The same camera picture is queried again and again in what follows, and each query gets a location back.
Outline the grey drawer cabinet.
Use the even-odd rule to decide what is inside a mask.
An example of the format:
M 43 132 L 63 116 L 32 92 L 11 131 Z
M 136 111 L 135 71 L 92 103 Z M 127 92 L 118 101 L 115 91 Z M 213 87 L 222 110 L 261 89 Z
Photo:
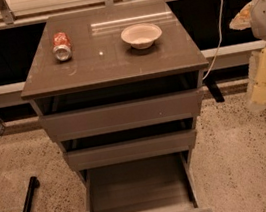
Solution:
M 123 42 L 130 25 L 151 23 L 162 35 L 148 49 Z M 72 56 L 57 60 L 53 35 L 65 32 Z M 38 117 L 202 89 L 207 60 L 163 0 L 51 17 L 45 25 L 22 97 Z M 60 141 L 63 155 L 91 147 L 193 130 L 197 117 Z

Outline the grey top drawer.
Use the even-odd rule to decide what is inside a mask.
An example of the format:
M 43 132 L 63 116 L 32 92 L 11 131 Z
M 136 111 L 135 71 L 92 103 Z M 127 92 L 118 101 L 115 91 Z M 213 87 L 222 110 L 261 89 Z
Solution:
M 196 117 L 200 112 L 202 96 L 202 89 L 195 89 L 41 116 L 39 121 L 51 140 L 60 142 Z

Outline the black bracket leg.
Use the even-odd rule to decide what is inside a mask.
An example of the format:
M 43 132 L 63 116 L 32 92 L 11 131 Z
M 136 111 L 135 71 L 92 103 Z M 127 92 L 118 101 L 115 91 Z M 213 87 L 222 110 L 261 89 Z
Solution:
M 218 88 L 218 85 L 212 77 L 207 76 L 207 78 L 204 80 L 204 85 L 207 86 L 208 91 L 210 91 L 216 102 L 224 102 L 224 96 L 222 95 L 221 90 Z

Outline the grey open bottom drawer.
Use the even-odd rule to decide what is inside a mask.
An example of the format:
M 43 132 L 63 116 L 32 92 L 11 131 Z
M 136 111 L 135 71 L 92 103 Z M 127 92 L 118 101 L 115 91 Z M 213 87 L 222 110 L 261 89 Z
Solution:
M 213 212 L 198 203 L 188 165 L 178 153 L 86 174 L 86 212 Z

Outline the white paper bowl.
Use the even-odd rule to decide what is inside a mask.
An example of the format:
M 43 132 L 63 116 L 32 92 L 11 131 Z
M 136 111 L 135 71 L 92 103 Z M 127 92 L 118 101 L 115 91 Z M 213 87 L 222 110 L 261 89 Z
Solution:
M 135 49 L 148 49 L 162 35 L 162 29 L 151 23 L 130 25 L 121 33 L 123 42 Z

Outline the red coke can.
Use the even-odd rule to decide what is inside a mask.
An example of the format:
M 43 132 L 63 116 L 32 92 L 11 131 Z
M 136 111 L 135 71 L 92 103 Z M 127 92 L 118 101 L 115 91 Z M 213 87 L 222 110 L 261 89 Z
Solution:
M 57 32 L 53 35 L 53 54 L 59 61 L 66 61 L 71 58 L 71 41 L 65 32 Z

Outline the grey middle drawer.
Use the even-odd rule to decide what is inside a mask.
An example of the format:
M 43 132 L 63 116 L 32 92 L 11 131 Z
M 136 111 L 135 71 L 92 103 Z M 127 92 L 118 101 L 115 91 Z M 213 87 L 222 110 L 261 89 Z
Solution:
M 67 152 L 63 157 L 70 169 L 81 171 L 146 157 L 188 151 L 194 146 L 196 135 L 196 130 L 192 129 Z

